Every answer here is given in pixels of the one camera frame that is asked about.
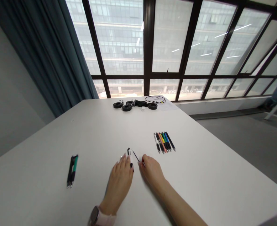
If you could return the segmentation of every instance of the hand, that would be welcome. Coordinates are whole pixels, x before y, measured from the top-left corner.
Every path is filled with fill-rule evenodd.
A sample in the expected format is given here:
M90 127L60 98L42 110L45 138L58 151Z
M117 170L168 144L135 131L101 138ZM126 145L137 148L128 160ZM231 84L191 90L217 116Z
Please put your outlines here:
M102 203L99 206L101 212L105 215L116 215L117 211L128 194L132 183L133 166L130 168L130 156L126 158L123 155L120 162L117 162L112 168L107 192Z
M158 193L167 183L158 161L144 154L142 161L138 164L145 179L151 185L153 190Z

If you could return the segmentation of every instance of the left hand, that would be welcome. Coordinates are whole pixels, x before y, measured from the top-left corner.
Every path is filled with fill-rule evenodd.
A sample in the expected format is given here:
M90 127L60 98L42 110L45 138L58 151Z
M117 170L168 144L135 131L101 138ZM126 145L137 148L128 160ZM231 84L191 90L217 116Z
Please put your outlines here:
M133 177L133 166L130 169L130 156L123 155L120 162L112 168L107 192L99 206L105 215L116 215L130 189Z

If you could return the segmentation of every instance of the wall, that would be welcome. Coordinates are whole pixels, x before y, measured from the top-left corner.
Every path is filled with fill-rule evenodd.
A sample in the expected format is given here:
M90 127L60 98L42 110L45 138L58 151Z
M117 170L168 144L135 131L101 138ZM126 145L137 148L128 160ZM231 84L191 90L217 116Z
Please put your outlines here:
M0 156L54 119L0 27Z
M267 98L269 97L265 96L225 100L204 100L181 102L175 104L188 115L197 115L256 108L263 104Z

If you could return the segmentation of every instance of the watch strap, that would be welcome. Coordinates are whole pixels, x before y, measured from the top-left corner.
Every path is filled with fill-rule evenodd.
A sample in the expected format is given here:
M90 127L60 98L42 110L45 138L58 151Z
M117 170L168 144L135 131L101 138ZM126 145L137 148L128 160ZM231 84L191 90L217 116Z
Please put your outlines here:
M100 209L99 210L99 214L98 214L98 219L96 222L96 225L98 226L113 226L114 222L116 221L117 216L113 216L113 215L105 215L103 214Z

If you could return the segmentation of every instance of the black roll of tape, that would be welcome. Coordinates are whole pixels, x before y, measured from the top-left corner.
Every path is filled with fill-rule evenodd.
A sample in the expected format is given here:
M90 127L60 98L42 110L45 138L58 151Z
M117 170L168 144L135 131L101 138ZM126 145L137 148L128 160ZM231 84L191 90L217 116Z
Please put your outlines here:
M157 109L157 104L148 104L148 108L151 109L151 110L156 110Z
M137 106L139 107L148 107L148 104L146 101L138 101L138 100L135 100L134 101L136 103Z
M113 108L121 108L123 104L121 102L116 102L113 104Z
M131 105L124 105L123 107L122 107L122 110L123 111L130 111L132 109L132 106Z
M131 106L134 107L134 102L133 102L133 101L127 101L126 104L127 104L127 105L131 105Z

